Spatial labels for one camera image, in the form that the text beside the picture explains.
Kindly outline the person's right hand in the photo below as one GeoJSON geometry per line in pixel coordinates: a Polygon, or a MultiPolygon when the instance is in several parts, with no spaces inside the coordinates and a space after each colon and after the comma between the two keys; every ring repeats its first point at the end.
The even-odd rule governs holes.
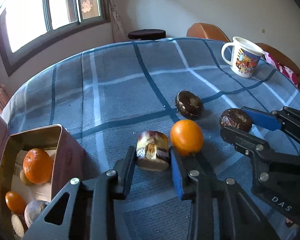
{"type": "Polygon", "coordinates": [[[286,227],[289,229],[298,229],[298,224],[294,223],[292,220],[285,218],[286,227]]]}

